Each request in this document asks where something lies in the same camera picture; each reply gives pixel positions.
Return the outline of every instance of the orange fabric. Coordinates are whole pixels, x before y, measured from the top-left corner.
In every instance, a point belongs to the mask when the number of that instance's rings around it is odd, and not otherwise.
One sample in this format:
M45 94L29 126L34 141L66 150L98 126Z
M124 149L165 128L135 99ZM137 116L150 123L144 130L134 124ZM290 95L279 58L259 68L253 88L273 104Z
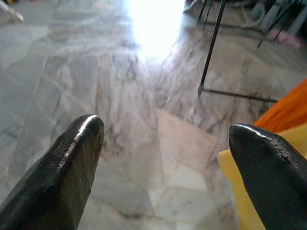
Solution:
M307 79L268 110L255 126L278 133L307 122Z

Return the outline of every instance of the pink object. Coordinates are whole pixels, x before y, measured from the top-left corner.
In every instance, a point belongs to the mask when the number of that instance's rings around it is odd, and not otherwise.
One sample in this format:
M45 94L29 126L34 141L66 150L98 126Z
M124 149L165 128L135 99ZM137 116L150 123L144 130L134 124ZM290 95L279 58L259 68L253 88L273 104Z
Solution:
M278 33L279 33L279 30L272 29L272 30L270 30L270 32L268 34L268 38L274 39L277 36ZM296 37L295 35L292 35L292 34L288 34L287 32L285 32L283 30L278 35L277 40L283 46L293 46L295 48L302 47L302 42L300 41L300 39L298 39L298 37Z

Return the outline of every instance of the yellow fabric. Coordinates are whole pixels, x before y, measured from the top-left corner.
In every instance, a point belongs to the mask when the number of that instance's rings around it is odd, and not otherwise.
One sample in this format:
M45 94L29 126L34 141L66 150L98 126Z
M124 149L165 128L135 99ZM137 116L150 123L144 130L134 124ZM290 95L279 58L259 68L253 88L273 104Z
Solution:
M307 159L307 124L278 133ZM218 154L222 172L231 183L236 202L240 230L265 230L245 188L230 150Z

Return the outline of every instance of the metal stand leg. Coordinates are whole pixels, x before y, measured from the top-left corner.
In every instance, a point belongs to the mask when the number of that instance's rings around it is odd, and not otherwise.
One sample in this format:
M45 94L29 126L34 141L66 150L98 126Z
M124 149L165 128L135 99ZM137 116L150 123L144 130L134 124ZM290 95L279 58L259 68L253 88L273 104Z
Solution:
M201 83L200 83L199 88L198 88L198 97L200 97L201 93L203 91L205 91L205 92L208 92L208 93L216 93L216 94L221 94L221 95L225 95L225 96L241 97L241 98L246 98L246 99L250 99L250 100L258 100L258 101L264 101L264 102L276 102L276 100L272 100L272 99L269 99L269 98L268 99L258 98L258 97L249 96L249 95L242 95L242 94L238 94L238 93L223 92L223 91L217 91L217 90L211 90L211 89L204 88L204 83L205 83L206 75L207 75L207 72L208 72L208 67L209 67L214 43L215 43L215 40L216 40L216 36L217 36L218 30L219 30L219 27L220 27L220 24L221 24L221 19L222 19L223 11L224 11L224 8L225 8L225 4L226 4L226 0L222 0L220 10L219 10L219 14L217 16L217 20L216 20L216 23L215 23L215 29L214 29L212 41L211 41L211 44L210 44L205 68L203 70Z
M210 9L211 9L211 6L212 6L212 3L213 3L213 0L211 0L211 2L210 2L209 9L208 9L208 12L207 12L207 16L206 16L206 19L205 19L205 22L204 22L204 24L203 24L203 28L202 28L202 29L204 29L204 28L205 28L205 26L206 26L207 19L208 19L208 16L209 16L209 12L210 12Z
M207 3L207 0L205 0L205 1L203 2L203 5L202 5L202 8L201 8L200 15L198 16L197 24L198 24L198 23L200 22L200 20L201 20L202 13L203 13L203 10L205 9L206 3Z
M215 40L216 40L217 32L219 31L219 27L220 27L220 24L221 24L221 19L222 19L222 15L223 15L223 12L224 12L225 4L226 4L226 0L222 0L220 10L219 10L219 14L217 16L217 20L216 20L216 24L215 24L214 33L213 33L213 36L212 36L212 41L211 41L211 44L210 44L205 68L203 70L203 74L202 74L202 78L201 78L201 84L200 84L199 89L198 89L198 96L200 96L202 91L203 91L203 84L205 82L205 78L206 78L206 75L207 75L207 72L208 72L208 67L209 67L214 43L215 43Z

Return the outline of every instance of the chair leg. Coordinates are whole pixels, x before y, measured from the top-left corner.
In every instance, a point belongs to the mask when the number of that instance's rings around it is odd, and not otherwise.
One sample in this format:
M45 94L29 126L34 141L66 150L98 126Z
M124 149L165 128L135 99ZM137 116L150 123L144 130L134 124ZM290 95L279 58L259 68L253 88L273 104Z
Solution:
M207 3L207 0L205 0L205 1L203 2L203 5L202 5L202 8L201 8L200 15L198 16L197 24L201 21L202 13L203 13L203 10L205 9L206 3Z
M219 27L220 27L220 24L221 24L221 19L222 19L222 15L223 15L223 12L224 12L225 4L226 4L226 0L222 0L221 6L220 6L220 10L219 10L219 14L217 16L217 20L216 20L216 23L215 23L215 28L214 28L214 33L213 33L213 36L212 36L212 41L211 41L211 44L210 44L210 47L209 47L205 68L203 70L203 74L202 74L202 78L201 78L201 83L200 83L200 86L199 86L199 89L198 89L198 96L201 95L203 87L204 87L205 78L206 78L206 75L207 75L207 72L208 72L208 67L209 67L209 63L210 63L210 59L211 59L214 43L215 43L215 40L216 40L216 36L217 36L217 33L219 31Z
M205 28L205 26L206 26L207 19L208 19L208 16L209 16L209 12L210 12L210 9L211 9L211 6L212 6L212 3L213 3L213 0L211 0L211 2L210 2L209 9L208 9L208 12L207 12L207 15L206 15L206 19L205 19L205 22L204 22L204 24L203 24L203 28L202 28L202 29L204 29L204 28Z

